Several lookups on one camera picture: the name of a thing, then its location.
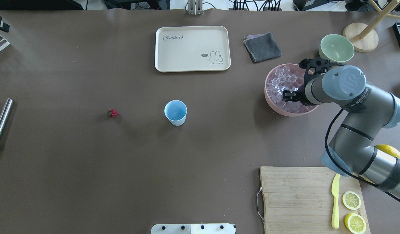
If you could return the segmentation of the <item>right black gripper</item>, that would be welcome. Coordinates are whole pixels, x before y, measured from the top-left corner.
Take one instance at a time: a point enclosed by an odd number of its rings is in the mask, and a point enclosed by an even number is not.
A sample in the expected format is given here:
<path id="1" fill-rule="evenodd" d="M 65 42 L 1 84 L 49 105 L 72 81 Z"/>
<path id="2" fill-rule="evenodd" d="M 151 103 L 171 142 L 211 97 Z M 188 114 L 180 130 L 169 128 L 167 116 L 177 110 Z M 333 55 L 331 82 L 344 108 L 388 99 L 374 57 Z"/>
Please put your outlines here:
<path id="1" fill-rule="evenodd" d="M 310 88 L 308 83 L 328 72 L 331 67 L 344 66 L 344 64 L 323 58 L 305 58 L 298 66 L 305 69 L 304 83 L 299 87 L 298 91 L 283 91 L 283 100 L 297 100 L 305 106 L 315 106 L 316 104 L 310 101 L 305 94 L 305 89 L 307 87 Z"/>

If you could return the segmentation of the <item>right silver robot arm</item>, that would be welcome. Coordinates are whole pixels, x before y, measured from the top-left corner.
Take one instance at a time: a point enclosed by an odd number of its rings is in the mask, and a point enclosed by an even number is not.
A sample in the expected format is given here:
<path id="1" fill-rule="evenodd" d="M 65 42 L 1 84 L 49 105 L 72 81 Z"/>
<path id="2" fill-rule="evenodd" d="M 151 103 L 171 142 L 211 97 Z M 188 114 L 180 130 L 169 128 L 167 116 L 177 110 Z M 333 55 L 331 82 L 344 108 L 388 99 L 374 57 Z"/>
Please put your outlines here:
<path id="1" fill-rule="evenodd" d="M 305 58 L 298 64 L 305 70 L 304 83 L 297 91 L 284 91 L 286 102 L 306 106 L 335 103 L 347 116 L 328 140 L 324 140 L 325 166 L 371 185 L 400 202 L 400 158 L 372 145 L 383 128 L 400 123 L 400 99 L 367 81 L 364 72 L 353 65 L 331 62 L 321 57 Z"/>

